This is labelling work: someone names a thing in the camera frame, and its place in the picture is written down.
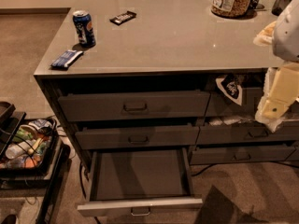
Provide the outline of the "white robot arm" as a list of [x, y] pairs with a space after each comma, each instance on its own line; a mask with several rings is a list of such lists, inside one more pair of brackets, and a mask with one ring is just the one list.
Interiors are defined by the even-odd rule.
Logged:
[[255, 38], [256, 45], [272, 45], [275, 56], [284, 61], [278, 69], [265, 74], [263, 97], [255, 120], [274, 133], [285, 113], [299, 97], [299, 0], [291, 0], [278, 19], [266, 26]]

